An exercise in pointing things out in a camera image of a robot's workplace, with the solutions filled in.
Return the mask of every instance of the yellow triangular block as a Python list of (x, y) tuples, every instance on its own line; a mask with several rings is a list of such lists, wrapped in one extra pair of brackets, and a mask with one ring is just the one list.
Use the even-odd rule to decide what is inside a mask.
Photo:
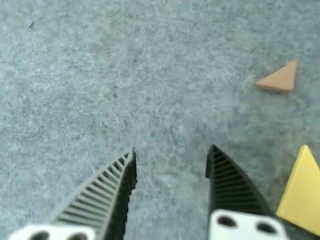
[(290, 62), (278, 71), (266, 76), (255, 85), (258, 88), (272, 90), (277, 92), (290, 92), (295, 87), (295, 75), (298, 60)]
[(320, 169), (307, 145), (300, 148), (276, 215), (320, 236)]

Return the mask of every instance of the carpet floor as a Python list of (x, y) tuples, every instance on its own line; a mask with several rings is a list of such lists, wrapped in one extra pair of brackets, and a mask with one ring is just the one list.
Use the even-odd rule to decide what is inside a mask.
[[(320, 159), (320, 1), (0, 1), (0, 238), (135, 146), (125, 240), (205, 239), (215, 143), (275, 210)], [(254, 83), (298, 59), (289, 94)], [(312, 239), (287, 225), (292, 240)]]

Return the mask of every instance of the wooden block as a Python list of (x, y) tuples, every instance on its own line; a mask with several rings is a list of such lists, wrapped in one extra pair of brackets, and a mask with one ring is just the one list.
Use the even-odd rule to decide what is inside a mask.
[(320, 236), (320, 169), (307, 145), (300, 148), (276, 215)]
[(255, 85), (261, 89), (290, 92), (295, 87), (297, 65), (298, 60), (293, 60), (288, 65), (258, 81)]

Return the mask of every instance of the screw hole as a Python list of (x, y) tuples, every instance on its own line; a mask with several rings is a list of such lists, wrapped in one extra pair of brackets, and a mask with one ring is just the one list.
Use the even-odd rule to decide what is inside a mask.
[(49, 239), (49, 233), (45, 231), (41, 231), (32, 235), (29, 240), (48, 240), (48, 239)]
[(67, 240), (88, 240), (88, 237), (84, 233), (76, 233), (70, 236)]
[(275, 228), (273, 226), (271, 226), (270, 224), (268, 223), (264, 223), (264, 222), (261, 222), (259, 223), (256, 228), (261, 231), (261, 232), (265, 232), (267, 234), (276, 234), (277, 231), (275, 230)]
[(228, 216), (221, 216), (218, 218), (218, 223), (230, 228), (234, 228), (237, 226), (236, 222), (233, 221), (230, 217)]

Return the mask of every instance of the tan triangular block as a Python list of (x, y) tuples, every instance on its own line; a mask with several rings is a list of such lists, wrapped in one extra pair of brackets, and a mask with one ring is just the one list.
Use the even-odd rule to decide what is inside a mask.
[(295, 87), (297, 65), (298, 60), (293, 60), (288, 65), (258, 81), (255, 85), (266, 90), (290, 92)]

